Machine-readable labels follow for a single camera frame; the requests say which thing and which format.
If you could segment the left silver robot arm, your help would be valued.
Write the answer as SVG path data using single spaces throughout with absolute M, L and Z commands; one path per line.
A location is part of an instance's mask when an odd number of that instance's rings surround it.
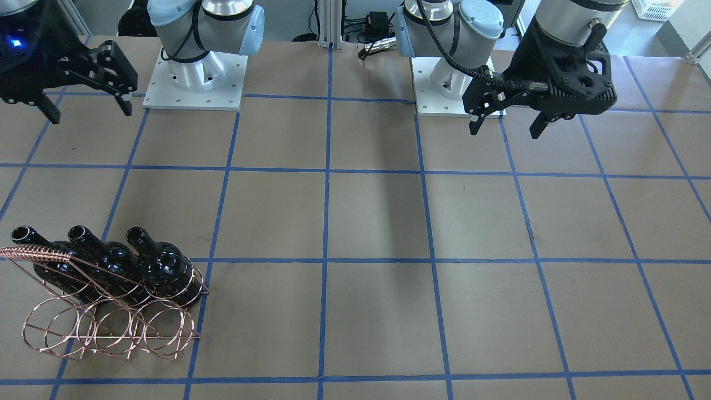
M 487 60 L 505 30 L 489 1 L 405 1 L 394 14 L 403 57 L 437 57 L 432 82 L 460 101 L 478 133 L 485 117 L 510 106 L 538 111 L 530 135 L 579 114 L 597 116 L 617 102 L 604 37 L 625 1 L 541 1 L 508 68 Z

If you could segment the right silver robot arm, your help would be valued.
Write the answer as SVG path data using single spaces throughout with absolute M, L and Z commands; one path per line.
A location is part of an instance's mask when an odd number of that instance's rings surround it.
M 252 1 L 150 1 L 147 11 L 162 50 L 143 106 L 238 111 L 247 58 L 262 45 L 264 9 Z M 85 46 L 58 2 L 3 1 L 1 28 L 2 101 L 36 107 L 58 124 L 45 90 L 82 84 L 131 116 L 136 69 L 117 42 Z

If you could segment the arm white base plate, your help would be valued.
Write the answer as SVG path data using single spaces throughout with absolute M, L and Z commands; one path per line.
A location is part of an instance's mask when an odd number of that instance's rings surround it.
M 200 61 L 167 61 L 161 53 L 143 106 L 181 111 L 239 111 L 248 56 L 210 52 Z
M 450 67 L 443 58 L 410 59 L 417 114 L 422 117 L 470 117 L 462 96 L 472 77 Z

